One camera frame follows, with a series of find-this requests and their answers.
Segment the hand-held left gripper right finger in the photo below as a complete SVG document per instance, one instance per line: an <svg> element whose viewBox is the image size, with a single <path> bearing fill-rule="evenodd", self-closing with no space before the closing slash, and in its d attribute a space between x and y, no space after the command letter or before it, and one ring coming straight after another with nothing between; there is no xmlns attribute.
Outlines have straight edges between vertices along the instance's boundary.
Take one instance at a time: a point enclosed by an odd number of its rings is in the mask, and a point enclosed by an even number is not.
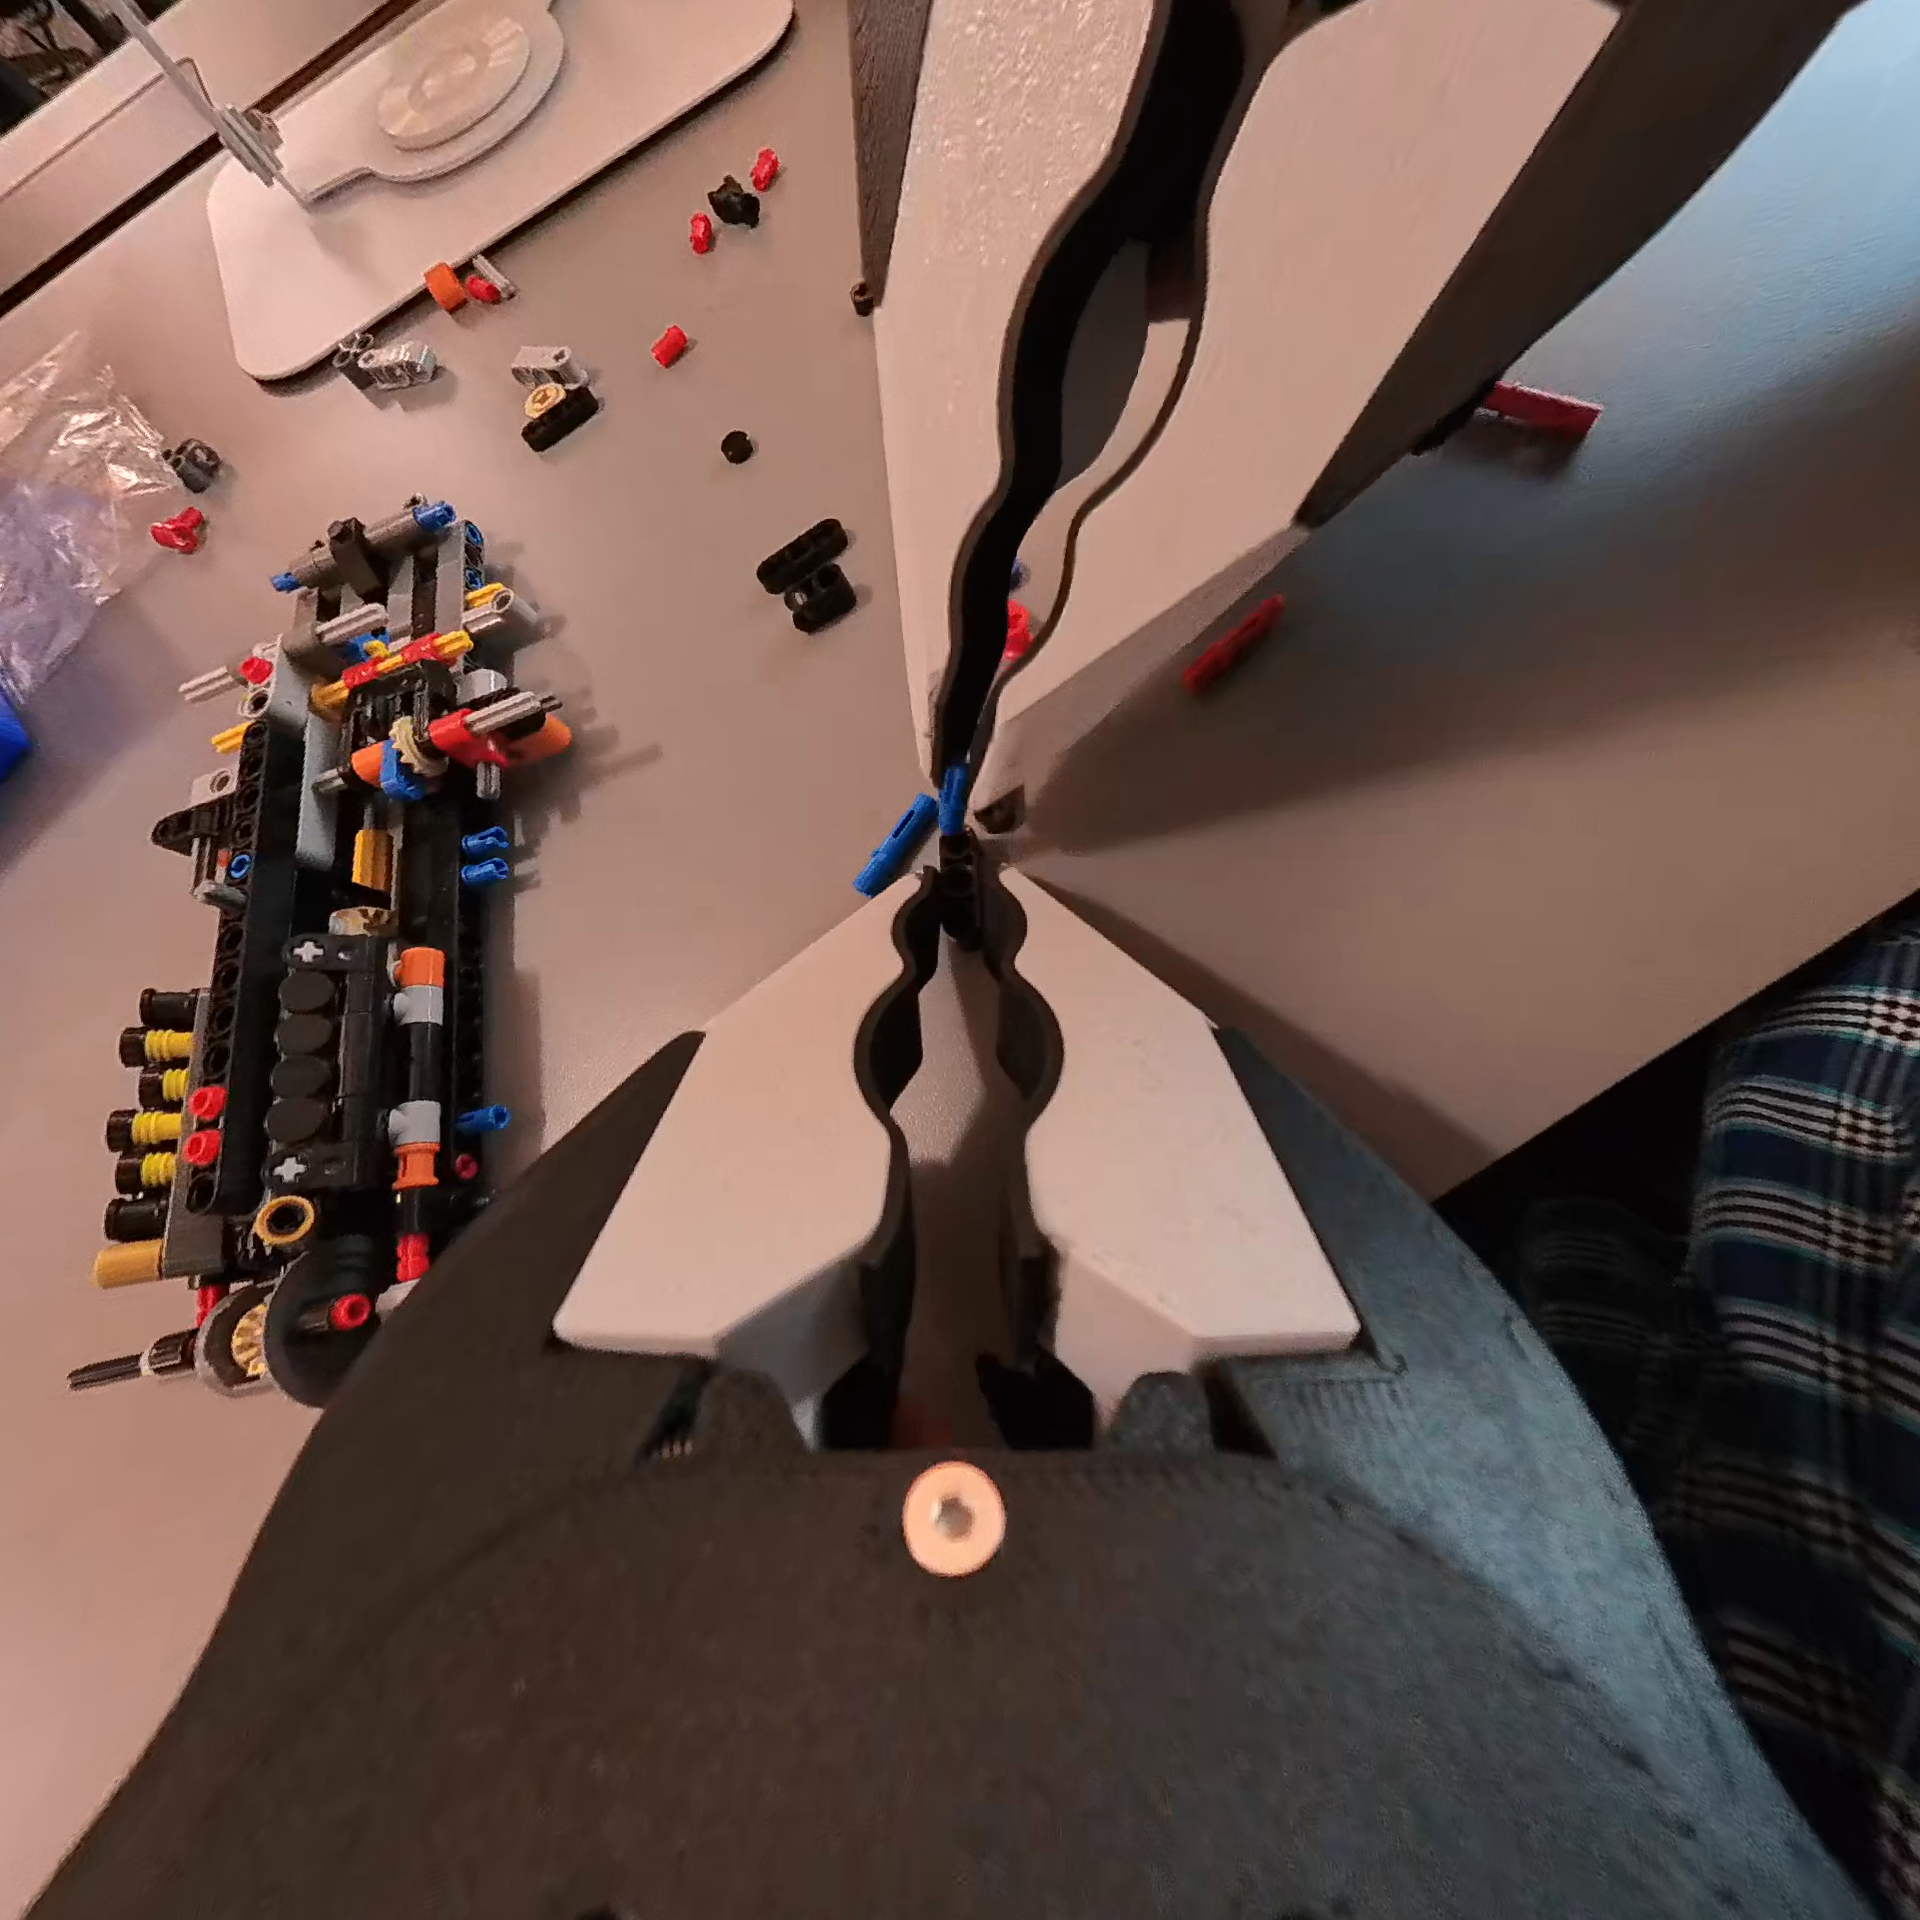
<svg viewBox="0 0 1920 1920"><path fill-rule="evenodd" d="M1041 1342L1108 1423L1145 1377L1333 1359L1361 1315L1215 1025L1020 873L1001 1009L1031 1068L1023 1193L1046 1252Z"/></svg>

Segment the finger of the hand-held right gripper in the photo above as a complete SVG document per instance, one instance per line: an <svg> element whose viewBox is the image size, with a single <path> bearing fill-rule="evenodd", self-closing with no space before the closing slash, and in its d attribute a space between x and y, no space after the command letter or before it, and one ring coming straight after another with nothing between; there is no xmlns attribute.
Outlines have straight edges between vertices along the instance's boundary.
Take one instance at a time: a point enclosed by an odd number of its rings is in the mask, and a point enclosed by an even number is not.
<svg viewBox="0 0 1920 1920"><path fill-rule="evenodd" d="M1306 498L1610 40L1595 2L1367 2L1277 54L1206 193L1169 410L1073 524L973 807L1027 800L1306 539Z"/></svg>
<svg viewBox="0 0 1920 1920"><path fill-rule="evenodd" d="M874 319L898 623L922 768L953 649L953 583L1001 480L1009 353L1055 243L1113 169L1169 6L933 6L886 281Z"/></svg>

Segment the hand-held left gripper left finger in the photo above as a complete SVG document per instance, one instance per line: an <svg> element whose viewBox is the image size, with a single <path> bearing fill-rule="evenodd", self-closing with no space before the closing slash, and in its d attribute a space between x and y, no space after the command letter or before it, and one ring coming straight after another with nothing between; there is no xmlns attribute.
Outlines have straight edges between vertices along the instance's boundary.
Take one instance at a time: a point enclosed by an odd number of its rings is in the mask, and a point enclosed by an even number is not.
<svg viewBox="0 0 1920 1920"><path fill-rule="evenodd" d="M891 1108L939 942L939 882L895 881L709 1023L559 1342L767 1377L823 1444L890 1441L917 1288Z"/></svg>

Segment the multicolour lego technic chassis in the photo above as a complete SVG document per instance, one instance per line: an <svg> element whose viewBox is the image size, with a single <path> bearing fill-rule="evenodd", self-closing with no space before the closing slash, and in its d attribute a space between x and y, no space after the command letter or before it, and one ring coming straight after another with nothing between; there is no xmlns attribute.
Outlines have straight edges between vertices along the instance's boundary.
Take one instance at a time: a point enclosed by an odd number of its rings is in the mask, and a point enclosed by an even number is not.
<svg viewBox="0 0 1920 1920"><path fill-rule="evenodd" d="M515 679L539 612L455 505L337 519L271 579L287 627L180 687L231 702L150 842L214 914L205 984L119 1039L98 1289L180 1282L194 1322L73 1395L194 1377L321 1409L492 1199L490 905L510 776L562 756Z"/></svg>

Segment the red lego axle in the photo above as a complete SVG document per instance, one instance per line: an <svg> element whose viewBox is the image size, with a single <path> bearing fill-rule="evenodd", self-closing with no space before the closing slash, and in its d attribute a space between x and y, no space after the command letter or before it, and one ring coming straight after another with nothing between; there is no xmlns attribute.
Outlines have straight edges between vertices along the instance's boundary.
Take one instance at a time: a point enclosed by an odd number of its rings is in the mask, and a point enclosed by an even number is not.
<svg viewBox="0 0 1920 1920"><path fill-rule="evenodd" d="M1537 436L1585 441L1601 422L1602 406L1503 378L1484 390L1474 403L1474 411Z"/></svg>
<svg viewBox="0 0 1920 1920"><path fill-rule="evenodd" d="M1281 592L1263 596L1247 615L1227 632L1214 636L1185 666L1182 687L1190 698L1206 695L1214 687L1239 673L1242 663L1258 651L1269 634L1277 630L1287 610Z"/></svg>

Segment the grey flat stand base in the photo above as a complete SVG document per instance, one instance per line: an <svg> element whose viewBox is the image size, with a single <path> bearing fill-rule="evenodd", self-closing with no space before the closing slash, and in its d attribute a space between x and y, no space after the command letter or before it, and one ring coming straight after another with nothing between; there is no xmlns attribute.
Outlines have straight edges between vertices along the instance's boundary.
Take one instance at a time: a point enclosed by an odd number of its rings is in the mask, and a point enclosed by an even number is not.
<svg viewBox="0 0 1920 1920"><path fill-rule="evenodd" d="M235 366L329 361L765 59L788 2L439 6L278 116L295 199L209 188Z"/></svg>

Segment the person's plaid trousers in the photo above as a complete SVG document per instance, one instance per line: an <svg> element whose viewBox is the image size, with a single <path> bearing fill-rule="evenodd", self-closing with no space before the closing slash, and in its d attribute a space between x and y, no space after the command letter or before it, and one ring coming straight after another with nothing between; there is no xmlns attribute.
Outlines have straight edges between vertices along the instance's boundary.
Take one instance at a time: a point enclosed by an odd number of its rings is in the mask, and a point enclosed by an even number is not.
<svg viewBox="0 0 1920 1920"><path fill-rule="evenodd" d="M1436 1208L1620 1455L1790 1800L1915 1916L1915 897Z"/></svg>

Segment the clear plastic bag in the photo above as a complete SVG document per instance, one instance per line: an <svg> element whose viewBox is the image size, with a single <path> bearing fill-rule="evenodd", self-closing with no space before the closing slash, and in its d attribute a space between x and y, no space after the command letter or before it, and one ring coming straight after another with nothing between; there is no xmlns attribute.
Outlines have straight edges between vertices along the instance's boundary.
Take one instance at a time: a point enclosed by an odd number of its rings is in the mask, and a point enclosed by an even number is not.
<svg viewBox="0 0 1920 1920"><path fill-rule="evenodd" d="M82 329L5 380L2 689L19 713L183 504L157 428Z"/></svg>

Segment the metal stand bracket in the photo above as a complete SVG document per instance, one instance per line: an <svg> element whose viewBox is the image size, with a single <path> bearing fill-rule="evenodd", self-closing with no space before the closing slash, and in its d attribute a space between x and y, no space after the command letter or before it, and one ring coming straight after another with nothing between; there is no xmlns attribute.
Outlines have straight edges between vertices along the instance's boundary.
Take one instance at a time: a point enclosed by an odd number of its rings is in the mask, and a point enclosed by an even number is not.
<svg viewBox="0 0 1920 1920"><path fill-rule="evenodd" d="M127 31L145 54L155 63L157 72L180 91L198 120L212 131L226 154L237 160L252 179L265 185L278 185L302 199L302 190L285 175L282 162L282 132L276 122L263 111L242 111L214 103L209 94L202 74L193 63L172 56L153 32L132 2L106 6Z"/></svg>

